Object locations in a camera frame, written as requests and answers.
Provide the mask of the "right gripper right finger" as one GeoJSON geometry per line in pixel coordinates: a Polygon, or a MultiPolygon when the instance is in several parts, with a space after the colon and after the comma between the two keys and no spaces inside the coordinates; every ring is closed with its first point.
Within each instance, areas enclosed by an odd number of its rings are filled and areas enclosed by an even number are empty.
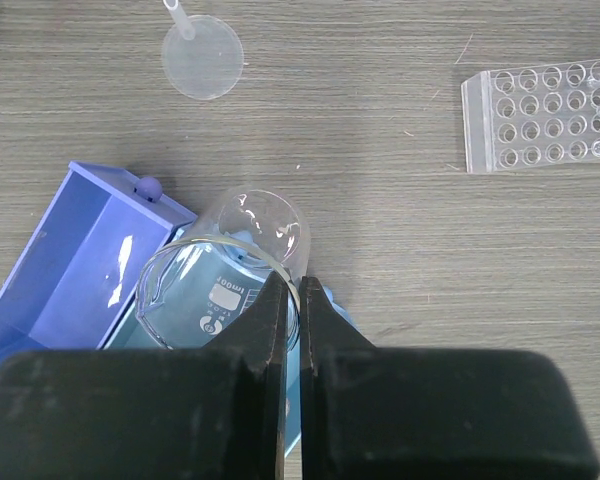
{"type": "Polygon", "coordinates": [[[379,347],[300,286],[307,479],[596,479],[561,370],[528,350],[379,347]]]}

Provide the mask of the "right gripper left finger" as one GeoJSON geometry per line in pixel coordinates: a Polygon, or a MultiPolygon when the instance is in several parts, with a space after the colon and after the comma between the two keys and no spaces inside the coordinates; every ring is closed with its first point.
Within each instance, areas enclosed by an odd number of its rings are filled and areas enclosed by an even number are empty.
{"type": "Polygon", "coordinates": [[[287,306],[272,274],[201,348],[7,359],[0,479],[281,478],[287,306]]]}

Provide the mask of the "small glass beaker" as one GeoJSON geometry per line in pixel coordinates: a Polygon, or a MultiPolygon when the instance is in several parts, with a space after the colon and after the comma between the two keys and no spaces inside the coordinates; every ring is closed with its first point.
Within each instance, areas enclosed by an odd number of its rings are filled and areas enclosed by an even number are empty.
{"type": "Polygon", "coordinates": [[[272,272],[298,283],[310,245],[309,224],[292,200],[264,187],[234,187],[145,265],[136,318],[162,347],[201,347],[254,303],[272,272]]]}

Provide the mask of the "blue compartment organizer tray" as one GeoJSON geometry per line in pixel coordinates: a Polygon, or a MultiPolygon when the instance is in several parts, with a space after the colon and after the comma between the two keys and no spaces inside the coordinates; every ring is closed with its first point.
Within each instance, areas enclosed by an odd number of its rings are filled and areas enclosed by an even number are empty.
{"type": "MultiPolygon", "coordinates": [[[[1,289],[0,366],[36,351],[196,349],[157,344],[135,304],[145,265],[197,219],[125,170],[72,163],[1,289]]],[[[307,275],[293,283],[272,274],[288,290],[284,447],[302,446],[299,294],[307,275]]]]}

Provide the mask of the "clear test tube rack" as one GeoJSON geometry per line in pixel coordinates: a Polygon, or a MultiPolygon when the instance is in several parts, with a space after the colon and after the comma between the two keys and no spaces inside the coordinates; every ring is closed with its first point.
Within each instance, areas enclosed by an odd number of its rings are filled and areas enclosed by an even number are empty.
{"type": "Polygon", "coordinates": [[[600,161],[600,59],[485,70],[461,100],[470,174],[600,161]]]}

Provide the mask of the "clear plastic funnel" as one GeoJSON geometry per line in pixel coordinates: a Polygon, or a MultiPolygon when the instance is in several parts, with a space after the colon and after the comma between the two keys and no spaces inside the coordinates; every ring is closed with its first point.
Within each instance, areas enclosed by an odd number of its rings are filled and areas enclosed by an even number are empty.
{"type": "Polygon", "coordinates": [[[241,78],[244,51],[236,32],[210,15],[189,15],[179,1],[164,3],[173,25],[162,43],[162,66],[171,85],[196,100],[213,100],[241,78]]]}

